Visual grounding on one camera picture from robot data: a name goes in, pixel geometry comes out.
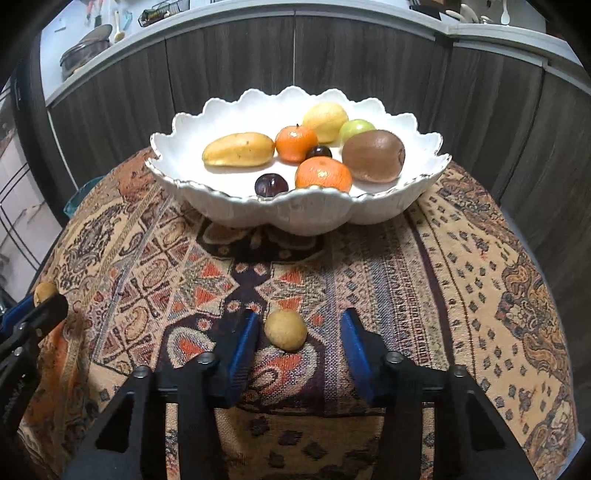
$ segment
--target orange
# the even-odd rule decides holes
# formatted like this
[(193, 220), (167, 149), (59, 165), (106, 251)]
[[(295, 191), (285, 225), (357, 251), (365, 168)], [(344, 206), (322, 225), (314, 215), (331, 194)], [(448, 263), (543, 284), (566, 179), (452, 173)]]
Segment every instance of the orange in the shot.
[(297, 167), (295, 177), (295, 187), (298, 189), (318, 185), (349, 193), (353, 184), (349, 169), (340, 161), (330, 157), (308, 158)]
[(283, 128), (275, 138), (275, 148), (279, 156), (288, 162), (300, 163), (306, 152), (318, 145), (318, 137), (311, 128), (296, 125)]

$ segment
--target kitchen cabinet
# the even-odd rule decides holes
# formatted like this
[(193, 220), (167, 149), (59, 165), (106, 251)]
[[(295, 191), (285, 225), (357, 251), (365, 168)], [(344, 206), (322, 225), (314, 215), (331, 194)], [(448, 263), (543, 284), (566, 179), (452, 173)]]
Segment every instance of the kitchen cabinet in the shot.
[(249, 88), (293, 84), (294, 17), (262, 17), (199, 28), (166, 40), (177, 112), (197, 115), (210, 98), (238, 100)]
[(540, 98), (541, 66), (455, 45), (445, 65), (433, 131), (498, 201), (517, 164)]
[(591, 97), (545, 74), (531, 133), (501, 205), (541, 265), (569, 340), (581, 425), (591, 423)]
[(391, 114), (421, 117), (435, 42), (382, 25), (296, 16), (295, 84), (350, 100), (379, 98)]
[(99, 72), (50, 107), (78, 187), (170, 133), (174, 116), (166, 47), (159, 42)]

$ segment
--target blue gripper pad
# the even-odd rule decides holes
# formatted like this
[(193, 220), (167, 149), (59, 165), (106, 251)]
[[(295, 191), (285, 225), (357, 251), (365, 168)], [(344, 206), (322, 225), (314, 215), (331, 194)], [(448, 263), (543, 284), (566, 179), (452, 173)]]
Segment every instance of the blue gripper pad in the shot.
[(0, 335), (4, 338), (10, 337), (14, 327), (34, 309), (35, 304), (31, 293), (4, 314), (0, 325)]
[(256, 313), (249, 311), (246, 325), (240, 334), (236, 349), (228, 365), (228, 390), (226, 399), (234, 405), (244, 392), (248, 383), (248, 374), (255, 356), (259, 322)]
[(363, 328), (357, 310), (346, 309), (340, 318), (340, 338), (357, 394), (377, 406), (386, 387), (381, 374), (388, 349), (382, 336)]
[(372, 370), (361, 341), (360, 325), (357, 311), (355, 309), (345, 310), (340, 318), (340, 338), (343, 342), (355, 389), (360, 397), (371, 403), (375, 396), (372, 386)]

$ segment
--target green apple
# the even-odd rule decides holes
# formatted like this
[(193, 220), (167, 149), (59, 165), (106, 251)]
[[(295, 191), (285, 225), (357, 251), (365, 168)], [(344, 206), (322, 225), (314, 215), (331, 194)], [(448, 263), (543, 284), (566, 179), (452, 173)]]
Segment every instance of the green apple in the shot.
[(357, 135), (369, 130), (375, 130), (375, 127), (367, 120), (349, 120), (345, 122), (339, 131), (340, 144), (344, 145), (345, 142), (353, 135)]

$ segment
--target bowl rim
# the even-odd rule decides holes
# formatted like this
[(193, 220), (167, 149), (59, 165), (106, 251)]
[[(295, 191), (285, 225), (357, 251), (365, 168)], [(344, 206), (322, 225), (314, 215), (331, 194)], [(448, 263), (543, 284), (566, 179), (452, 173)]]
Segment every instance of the bowl rim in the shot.
[[(167, 138), (172, 138), (175, 136), (176, 132), (177, 132), (177, 127), (176, 127), (176, 123), (177, 123), (177, 118), (181, 117), (181, 116), (188, 116), (188, 117), (192, 117), (192, 118), (200, 118), (202, 115), (205, 114), (205, 110), (208, 106), (209, 103), (211, 102), (223, 102), (226, 103), (228, 105), (231, 105), (233, 103), (238, 103), (242, 100), (242, 98), (247, 95), (249, 92), (259, 92), (265, 96), (268, 97), (277, 97), (279, 95), (283, 95), (284, 92), (288, 91), (288, 90), (299, 90), (301, 92), (303, 92), (305, 95), (309, 95), (311, 97), (318, 97), (320, 95), (324, 95), (327, 92), (336, 92), (340, 95), (342, 95), (343, 97), (345, 97), (345, 99), (348, 102), (353, 102), (353, 103), (361, 103), (361, 102), (365, 102), (367, 100), (375, 100), (377, 101), (382, 109), (384, 110), (384, 114), (385, 115), (389, 115), (390, 117), (396, 117), (396, 116), (400, 116), (400, 115), (406, 115), (406, 116), (412, 116), (413, 120), (414, 120), (414, 124), (416, 125), (415, 127), (415, 132), (418, 133), (419, 135), (428, 135), (429, 133), (434, 133), (436, 135), (438, 135), (439, 137), (439, 141), (437, 142), (437, 146), (436, 148), (433, 150), (433, 155), (437, 158), (441, 157), (441, 164), (442, 164), (442, 168), (438, 169), (437, 171), (433, 172), (433, 173), (421, 173), (418, 176), (409, 179), (408, 181), (406, 181), (404, 184), (396, 184), (393, 185), (392, 187), (390, 187), (388, 190), (384, 190), (383, 192), (376, 192), (376, 193), (370, 193), (370, 192), (366, 192), (366, 193), (362, 193), (360, 195), (356, 195), (353, 196), (350, 193), (345, 193), (337, 188), (334, 187), (321, 187), (318, 185), (311, 185), (309, 187), (305, 187), (305, 188), (295, 188), (292, 190), (288, 190), (287, 192), (281, 192), (277, 195), (275, 195), (274, 197), (261, 197), (258, 195), (249, 195), (247, 197), (237, 197), (237, 196), (233, 196), (233, 195), (229, 195), (225, 192), (221, 192), (220, 190), (216, 190), (213, 189), (211, 187), (209, 187), (208, 185), (205, 185), (204, 183), (199, 183), (197, 181), (194, 180), (180, 180), (180, 179), (174, 179), (168, 175), (166, 175), (165, 173), (163, 173), (155, 164), (154, 162), (159, 162), (162, 159), (162, 154), (160, 153), (160, 151), (158, 150), (158, 147), (156, 146), (156, 141), (155, 141), (155, 137), (161, 136), (161, 137), (167, 137)], [(185, 112), (179, 112), (176, 113), (175, 116), (173, 117), (172, 120), (172, 132), (170, 134), (163, 134), (160, 132), (155, 132), (153, 134), (150, 135), (150, 146), (152, 147), (152, 150), (154, 151), (154, 154), (156, 155), (157, 158), (148, 158), (144, 164), (146, 165), (146, 167), (152, 172), (152, 174), (154, 174), (157, 177), (160, 177), (162, 180), (164, 180), (167, 183), (173, 184), (176, 186), (176, 188), (184, 188), (184, 187), (191, 187), (193, 189), (196, 190), (201, 190), (203, 192), (206, 193), (210, 193), (214, 196), (217, 197), (222, 197), (225, 199), (228, 199), (230, 201), (233, 202), (239, 202), (239, 203), (259, 203), (259, 204), (263, 204), (263, 205), (268, 205), (272, 202), (277, 202), (277, 201), (283, 201), (283, 200), (287, 200), (291, 197), (298, 197), (301, 195), (305, 195), (307, 192), (324, 192), (330, 195), (338, 195), (339, 197), (341, 197), (342, 199), (347, 199), (347, 200), (352, 200), (353, 202), (363, 202), (367, 199), (379, 199), (382, 197), (387, 197), (390, 196), (398, 191), (402, 191), (405, 190), (406, 187), (419, 183), (422, 180), (426, 180), (429, 179), (431, 177), (435, 177), (435, 176), (439, 176), (441, 175), (441, 172), (443, 172), (447, 166), (449, 165), (449, 163), (452, 160), (452, 156), (450, 154), (442, 154), (442, 155), (438, 155), (439, 151), (441, 150), (441, 147), (443, 146), (443, 136), (439, 133), (439, 132), (429, 132), (427, 134), (421, 134), (418, 131), (418, 122), (417, 122), (417, 118), (413, 113), (410, 112), (403, 112), (403, 113), (398, 113), (396, 115), (392, 115), (388, 112), (385, 111), (385, 107), (384, 104), (382, 103), (381, 100), (379, 100), (376, 97), (368, 97), (363, 99), (361, 102), (355, 102), (354, 100), (349, 100), (349, 98), (339, 89), (336, 88), (331, 88), (328, 90), (325, 90), (324, 92), (320, 93), (319, 95), (312, 95), (307, 93), (304, 89), (302, 89), (301, 87), (298, 87), (297, 85), (289, 85), (286, 88), (284, 88), (280, 93), (277, 94), (273, 94), (273, 95), (269, 95), (259, 89), (256, 88), (249, 88), (248, 90), (244, 91), (241, 95), (240, 98), (234, 102), (228, 102), (224, 99), (218, 98), (218, 97), (212, 97), (210, 99), (207, 100), (207, 102), (205, 102), (205, 104), (203, 105), (203, 110), (201, 111), (201, 113), (199, 113), (198, 115), (193, 115), (192, 113), (185, 113)]]

